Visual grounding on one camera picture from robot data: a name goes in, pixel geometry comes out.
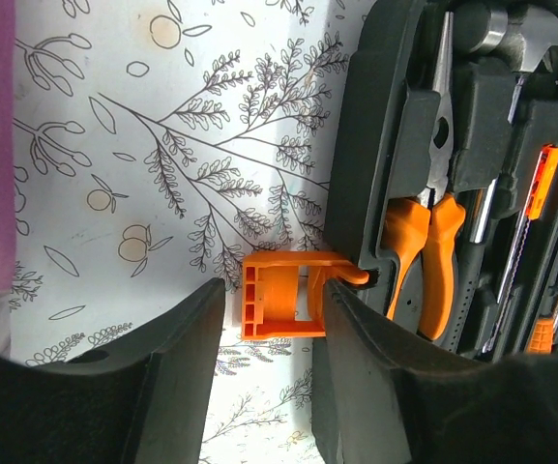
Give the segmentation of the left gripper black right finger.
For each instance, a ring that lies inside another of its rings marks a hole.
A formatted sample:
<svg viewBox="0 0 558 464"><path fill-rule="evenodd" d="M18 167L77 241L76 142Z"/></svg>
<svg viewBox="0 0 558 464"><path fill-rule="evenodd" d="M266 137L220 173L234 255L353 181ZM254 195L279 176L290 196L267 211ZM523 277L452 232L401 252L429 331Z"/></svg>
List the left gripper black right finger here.
<svg viewBox="0 0 558 464"><path fill-rule="evenodd" d="M465 359L323 288L311 427L327 463L558 463L558 354Z"/></svg>

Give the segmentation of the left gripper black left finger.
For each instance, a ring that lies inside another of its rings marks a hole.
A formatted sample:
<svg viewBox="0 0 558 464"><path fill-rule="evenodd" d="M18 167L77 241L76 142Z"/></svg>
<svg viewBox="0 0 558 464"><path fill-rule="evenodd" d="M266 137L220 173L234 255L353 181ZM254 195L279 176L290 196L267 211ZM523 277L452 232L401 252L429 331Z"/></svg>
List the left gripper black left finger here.
<svg viewBox="0 0 558 464"><path fill-rule="evenodd" d="M218 355L225 284L68 362L0 357L0 463L194 463Z"/></svg>

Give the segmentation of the orange case latch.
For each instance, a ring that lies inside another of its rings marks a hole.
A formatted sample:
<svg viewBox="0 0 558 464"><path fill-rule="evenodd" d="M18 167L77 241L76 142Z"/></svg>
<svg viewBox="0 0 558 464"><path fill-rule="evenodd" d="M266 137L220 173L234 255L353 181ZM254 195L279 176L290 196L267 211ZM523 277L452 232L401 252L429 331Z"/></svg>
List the orange case latch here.
<svg viewBox="0 0 558 464"><path fill-rule="evenodd" d="M303 268L308 270L308 319L298 320ZM323 287L331 278L364 285L369 273L332 251L257 251L247 256L243 262L242 339L325 336Z"/></svg>

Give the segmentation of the orange ribbed bit driver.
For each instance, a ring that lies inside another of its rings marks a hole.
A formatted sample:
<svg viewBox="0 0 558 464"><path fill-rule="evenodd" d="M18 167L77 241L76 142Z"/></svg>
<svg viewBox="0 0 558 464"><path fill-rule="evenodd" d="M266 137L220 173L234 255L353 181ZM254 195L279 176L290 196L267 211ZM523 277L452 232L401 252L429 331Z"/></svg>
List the orange ribbed bit driver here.
<svg viewBox="0 0 558 464"><path fill-rule="evenodd" d="M526 352L530 354L550 354L554 338L554 319L540 317L527 343Z"/></svg>

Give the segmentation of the orange handled pliers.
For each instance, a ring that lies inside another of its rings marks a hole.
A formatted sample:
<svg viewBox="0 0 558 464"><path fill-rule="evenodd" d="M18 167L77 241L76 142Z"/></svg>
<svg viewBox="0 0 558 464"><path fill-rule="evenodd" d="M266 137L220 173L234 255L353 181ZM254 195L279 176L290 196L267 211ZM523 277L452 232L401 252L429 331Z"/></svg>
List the orange handled pliers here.
<svg viewBox="0 0 558 464"><path fill-rule="evenodd" d="M415 261L422 261L424 304L418 331L437 342L447 329L455 296L455 237L465 221L465 209L447 191L454 150L454 113L451 94L454 14L444 13L431 90L439 94L428 147L430 168L426 186L414 197L389 203L384 219L383 243L396 252L396 284L386 312L397 322L397 302Z"/></svg>

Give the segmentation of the black plastic tool case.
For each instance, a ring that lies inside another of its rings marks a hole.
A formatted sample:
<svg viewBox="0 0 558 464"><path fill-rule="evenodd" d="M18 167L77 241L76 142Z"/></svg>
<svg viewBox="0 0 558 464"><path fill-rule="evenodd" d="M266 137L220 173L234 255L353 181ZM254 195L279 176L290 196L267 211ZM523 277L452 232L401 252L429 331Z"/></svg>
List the black plastic tool case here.
<svg viewBox="0 0 558 464"><path fill-rule="evenodd" d="M558 1L378 1L325 242L357 297L468 359L558 352Z"/></svg>

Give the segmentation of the orange handled utility knife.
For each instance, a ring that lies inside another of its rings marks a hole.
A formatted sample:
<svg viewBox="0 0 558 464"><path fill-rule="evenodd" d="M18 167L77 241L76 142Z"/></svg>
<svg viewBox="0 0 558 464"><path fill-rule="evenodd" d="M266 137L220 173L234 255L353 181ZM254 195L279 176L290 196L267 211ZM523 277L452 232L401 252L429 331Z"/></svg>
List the orange handled utility knife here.
<svg viewBox="0 0 558 464"><path fill-rule="evenodd" d="M502 330L503 323L507 318L511 290L529 228L531 223L539 219L542 214L543 206L550 191L557 166L558 146L551 144L543 146L526 199L515 222L508 259L500 279L496 297L496 302L498 304L497 318L493 325L492 332L481 350L483 355L489 353L493 349L495 341Z"/></svg>

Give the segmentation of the black handled steel hammer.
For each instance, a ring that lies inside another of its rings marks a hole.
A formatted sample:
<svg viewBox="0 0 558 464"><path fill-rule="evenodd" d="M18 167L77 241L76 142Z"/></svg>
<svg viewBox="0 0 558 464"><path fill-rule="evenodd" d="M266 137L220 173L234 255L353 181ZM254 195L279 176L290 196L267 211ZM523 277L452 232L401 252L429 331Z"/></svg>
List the black handled steel hammer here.
<svg viewBox="0 0 558 464"><path fill-rule="evenodd" d="M460 167L474 171L479 162L490 163L484 178L467 187L474 194L474 203L459 253L457 303L468 308L480 288L486 242L495 231L494 213L502 200L503 165L520 94L548 52L558 53L558 17L534 5L511 8L491 1L470 1L455 9L453 38L455 53L471 58L474 65L484 66L486 74L494 80L462 119L468 127L463 131ZM515 221L530 188L540 152L531 162L526 186L513 195ZM481 350L497 318L496 297L510 247L511 243L497 277L497 289L490 294L481 313L483 318L477 323L480 338L473 349L482 356Z"/></svg>

